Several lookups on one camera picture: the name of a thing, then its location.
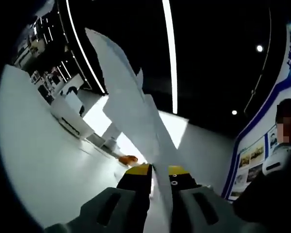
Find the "black ceiling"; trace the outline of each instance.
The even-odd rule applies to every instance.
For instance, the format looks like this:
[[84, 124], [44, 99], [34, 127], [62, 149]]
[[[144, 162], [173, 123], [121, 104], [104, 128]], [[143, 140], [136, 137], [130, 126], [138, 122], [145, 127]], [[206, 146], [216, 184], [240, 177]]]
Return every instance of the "black ceiling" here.
[[[135, 73], [144, 72], [145, 93], [153, 96], [159, 110], [172, 113], [168, 37], [160, 0], [69, 0], [72, 18], [83, 48], [98, 79], [102, 72], [84, 28], [96, 30], [117, 43]], [[69, 29], [65, 0], [59, 1], [64, 27]], [[178, 115], [190, 123], [235, 137], [252, 119], [272, 89], [286, 44], [287, 19], [281, 5], [267, 1], [199, 2], [170, 0], [177, 72]], [[256, 94], [255, 89], [269, 55]], [[77, 52], [72, 31], [70, 44]], [[261, 44], [264, 51], [258, 53]], [[82, 62], [81, 54], [76, 55]], [[93, 76], [87, 79], [99, 93]]]

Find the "poster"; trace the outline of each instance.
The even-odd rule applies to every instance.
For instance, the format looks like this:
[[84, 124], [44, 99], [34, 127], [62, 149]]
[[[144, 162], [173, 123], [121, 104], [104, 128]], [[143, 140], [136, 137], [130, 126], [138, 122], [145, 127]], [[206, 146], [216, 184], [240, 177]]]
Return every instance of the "poster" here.
[[238, 170], [234, 180], [229, 200], [236, 200], [247, 186], [262, 171], [262, 164], [265, 160], [265, 137], [263, 136], [253, 145], [241, 152]]
[[277, 127], [274, 125], [267, 133], [268, 137], [268, 155], [271, 155], [274, 148], [278, 145], [277, 141]]

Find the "black hair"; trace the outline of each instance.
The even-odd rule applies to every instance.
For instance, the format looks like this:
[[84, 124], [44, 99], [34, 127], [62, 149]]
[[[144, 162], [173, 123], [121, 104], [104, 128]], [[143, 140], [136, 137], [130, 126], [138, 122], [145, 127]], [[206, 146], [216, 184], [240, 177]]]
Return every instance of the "black hair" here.
[[291, 117], [291, 99], [285, 99], [277, 105], [276, 123], [283, 123], [284, 117]]

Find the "white floor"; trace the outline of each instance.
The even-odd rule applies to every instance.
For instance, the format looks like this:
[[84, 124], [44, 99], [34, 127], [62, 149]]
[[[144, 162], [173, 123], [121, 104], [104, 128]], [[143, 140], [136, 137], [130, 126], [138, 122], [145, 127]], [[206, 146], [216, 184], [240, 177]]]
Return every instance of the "white floor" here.
[[28, 74], [14, 67], [5, 69], [0, 86], [0, 149], [16, 194], [42, 227], [78, 216], [126, 170], [62, 128]]

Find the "led light strip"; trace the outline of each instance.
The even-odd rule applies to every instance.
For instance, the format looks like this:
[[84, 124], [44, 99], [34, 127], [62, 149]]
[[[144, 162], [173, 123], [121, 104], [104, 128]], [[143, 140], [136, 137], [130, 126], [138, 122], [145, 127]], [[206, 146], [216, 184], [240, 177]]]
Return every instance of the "led light strip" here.
[[47, 38], [45, 37], [45, 34], [43, 34], [44, 39], [45, 39], [45, 43], [48, 44]]
[[53, 41], [53, 36], [52, 36], [52, 33], [50, 33], [49, 27], [48, 27], [48, 32], [49, 32], [49, 35], [50, 35], [51, 40]]
[[169, 46], [169, 57], [170, 57], [170, 71], [171, 71], [171, 88], [172, 88], [172, 99], [173, 99], [173, 113], [178, 113], [178, 84], [177, 84], [177, 62], [176, 62], [176, 46], [173, 20], [171, 17], [171, 10], [169, 0], [162, 0], [165, 14], [165, 21], [167, 27], [167, 37]]
[[65, 68], [65, 70], [66, 70], [66, 72], [67, 72], [67, 74], [68, 74], [69, 78], [71, 78], [71, 75], [69, 74], [69, 72], [68, 72], [68, 70], [67, 70], [66, 66], [64, 65], [63, 61], [62, 61], [62, 64], [63, 64], [63, 66], [64, 66], [64, 68]]
[[67, 82], [66, 78], [64, 77], [64, 75], [63, 75], [62, 71], [59, 69], [59, 67], [57, 67], [57, 69], [59, 70], [60, 74], [62, 75], [64, 81]]
[[74, 24], [73, 24], [73, 21], [72, 21], [72, 16], [71, 16], [71, 12], [70, 12], [69, 1], [66, 0], [66, 3], [67, 3], [67, 9], [68, 9], [68, 14], [69, 14], [69, 19], [70, 19], [70, 23], [71, 23], [71, 26], [72, 26], [72, 30], [73, 30], [73, 33], [74, 33], [74, 35], [75, 35], [75, 37], [76, 37], [76, 40], [77, 40], [77, 43], [78, 43], [79, 48], [80, 48], [80, 50], [81, 50], [81, 53], [82, 53], [82, 55], [83, 55], [83, 57], [84, 57], [84, 59], [85, 59], [87, 65], [88, 65], [88, 67], [89, 67], [89, 69], [90, 69], [92, 75], [94, 76], [95, 81], [96, 81], [96, 83], [98, 84], [98, 86], [99, 86], [101, 92], [102, 92], [102, 93], [105, 93], [105, 90], [102, 88], [100, 82], [98, 81], [98, 78], [96, 77], [96, 75], [95, 75], [95, 73], [94, 73], [94, 71], [93, 71], [91, 65], [89, 64], [88, 59], [87, 59], [87, 57], [86, 57], [86, 55], [85, 55], [85, 52], [84, 52], [84, 50], [83, 50], [83, 48], [82, 48], [82, 46], [81, 46], [80, 40], [79, 40], [79, 38], [78, 38], [78, 35], [77, 35], [77, 32], [76, 32], [76, 29], [75, 29]]

